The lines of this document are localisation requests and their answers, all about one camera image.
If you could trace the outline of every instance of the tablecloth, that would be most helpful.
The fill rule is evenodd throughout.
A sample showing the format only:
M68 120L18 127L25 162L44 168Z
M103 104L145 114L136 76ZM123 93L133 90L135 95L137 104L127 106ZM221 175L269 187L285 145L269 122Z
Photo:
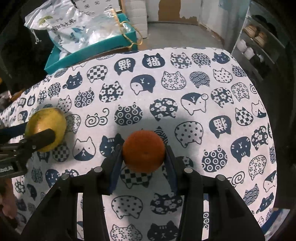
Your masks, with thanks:
M47 107L65 113L67 130L60 146L34 153L28 173L13 179L22 225L62 173L87 173L141 129L155 131L200 174L226 176L261 226L271 215L276 157L268 116L252 82L225 50L165 48L86 61L26 90L1 118L14 126ZM183 200L171 192L164 166L144 174L123 164L113 195L103 197L110 239L174 240ZM79 238L82 205L80 194ZM206 197L204 205L206 238Z

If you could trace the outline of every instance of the metal rivet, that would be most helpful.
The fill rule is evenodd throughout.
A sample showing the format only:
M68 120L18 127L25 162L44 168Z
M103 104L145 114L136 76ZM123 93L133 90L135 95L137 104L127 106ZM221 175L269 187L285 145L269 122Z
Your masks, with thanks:
M62 176L61 176L61 178L63 179L63 180L66 180L66 179L68 179L69 178L69 174L68 173L64 173L64 174L62 174Z
M226 177L223 176L223 175L218 175L217 178L218 178L218 180L220 180L220 181L224 181L224 180L226 179Z
M186 172L186 173L192 173L193 170L190 167L186 167L186 168L184 168L184 172Z
M101 168L101 167L95 167L94 168L94 171L95 172L101 172L101 171L103 171L103 168Z

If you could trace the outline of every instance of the shoe rack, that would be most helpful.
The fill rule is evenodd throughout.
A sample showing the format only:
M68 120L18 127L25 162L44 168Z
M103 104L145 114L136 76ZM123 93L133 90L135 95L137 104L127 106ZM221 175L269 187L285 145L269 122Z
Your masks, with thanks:
M256 85L268 75L287 43L288 36L278 21L251 1L231 54Z

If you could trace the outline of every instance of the teal box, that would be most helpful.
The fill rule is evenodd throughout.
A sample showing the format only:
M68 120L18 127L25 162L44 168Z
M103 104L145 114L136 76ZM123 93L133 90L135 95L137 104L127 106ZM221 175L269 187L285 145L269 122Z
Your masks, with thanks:
M128 21L128 18L124 13L118 14L118 18L120 22ZM137 42L136 31L134 28L132 28L131 32L126 33L126 36L134 43ZM100 53L104 53L117 48L127 47L130 45L131 43L123 35L118 35L90 45L84 49L81 49L75 53L72 53L62 58L61 60L59 60L59 54L61 51L56 46L54 46L47 60L44 70L48 74L53 74L58 69L68 68L72 65L83 62L84 60L98 55ZM138 47L136 44L132 46L132 50L137 49Z

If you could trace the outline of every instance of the plastic bag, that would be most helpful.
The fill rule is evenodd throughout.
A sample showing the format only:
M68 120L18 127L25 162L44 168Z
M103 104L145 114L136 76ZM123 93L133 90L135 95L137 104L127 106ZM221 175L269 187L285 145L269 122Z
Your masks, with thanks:
M48 0L26 16L25 21L25 26L30 29L46 29L53 43L63 53L74 53L122 34L113 9L100 15L88 16L78 10L71 0ZM124 23L122 31L128 33L131 27Z

